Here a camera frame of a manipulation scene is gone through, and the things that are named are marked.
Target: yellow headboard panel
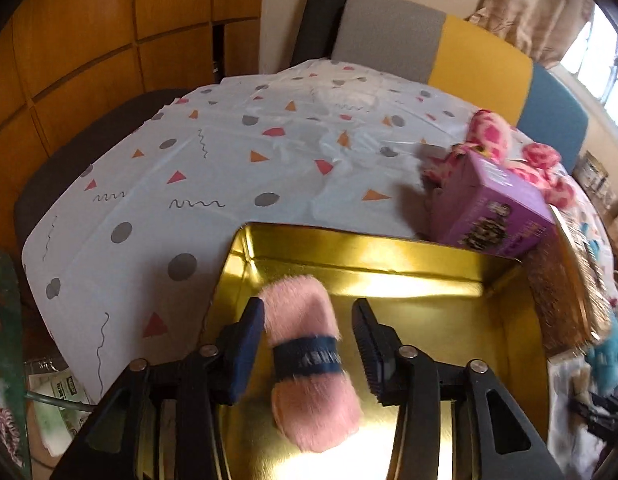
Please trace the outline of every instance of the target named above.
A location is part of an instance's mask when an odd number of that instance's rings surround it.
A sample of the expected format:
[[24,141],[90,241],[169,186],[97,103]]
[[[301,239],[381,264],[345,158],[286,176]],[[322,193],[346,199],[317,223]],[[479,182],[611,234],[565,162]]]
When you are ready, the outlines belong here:
[[[531,58],[471,23],[447,15],[428,84],[518,123],[532,77]],[[508,90],[502,91],[506,78]]]

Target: rolled black mat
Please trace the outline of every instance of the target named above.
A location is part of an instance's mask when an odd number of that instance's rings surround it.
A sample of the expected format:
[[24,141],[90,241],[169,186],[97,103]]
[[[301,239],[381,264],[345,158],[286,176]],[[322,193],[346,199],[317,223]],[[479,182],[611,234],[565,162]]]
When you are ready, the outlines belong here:
[[347,0],[307,0],[291,66],[331,54]]

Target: pink towel roll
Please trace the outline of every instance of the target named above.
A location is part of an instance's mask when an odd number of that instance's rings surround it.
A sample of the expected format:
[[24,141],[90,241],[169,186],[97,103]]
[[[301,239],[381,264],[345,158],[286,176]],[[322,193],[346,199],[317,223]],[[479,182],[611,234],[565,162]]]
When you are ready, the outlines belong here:
[[[358,431],[360,403],[349,375],[342,371],[335,354],[335,340],[340,339],[340,331],[329,294],[313,276],[297,276],[267,285],[260,291],[260,299],[265,304],[267,339],[272,348],[278,347],[278,356],[287,349],[306,349],[307,346],[296,343],[307,342],[311,346],[312,339],[317,338],[315,341],[330,341],[332,351],[325,347],[308,352],[304,356],[306,362],[314,365],[318,359],[324,369],[339,370],[311,375],[286,373],[271,393],[278,428],[301,451],[323,452],[337,446]],[[296,356],[297,362],[301,362],[303,356]],[[282,357],[293,368],[294,358]]]

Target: picture on purple box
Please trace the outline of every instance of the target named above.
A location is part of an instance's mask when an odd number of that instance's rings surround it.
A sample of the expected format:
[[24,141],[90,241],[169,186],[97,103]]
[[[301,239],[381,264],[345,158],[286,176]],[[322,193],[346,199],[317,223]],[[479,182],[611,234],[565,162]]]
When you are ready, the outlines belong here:
[[511,214],[512,208],[499,202],[489,202],[487,208],[497,215],[496,218],[483,216],[474,222],[471,231],[460,240],[461,245],[476,251],[484,251],[500,245],[507,237],[505,220]]

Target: purple box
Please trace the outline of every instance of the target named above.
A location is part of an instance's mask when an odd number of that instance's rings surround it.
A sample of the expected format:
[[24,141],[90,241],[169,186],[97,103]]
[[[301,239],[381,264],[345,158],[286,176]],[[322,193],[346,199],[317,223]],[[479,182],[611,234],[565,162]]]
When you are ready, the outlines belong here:
[[539,190],[469,152],[431,211],[431,235],[439,244],[516,257],[535,246],[554,224]]

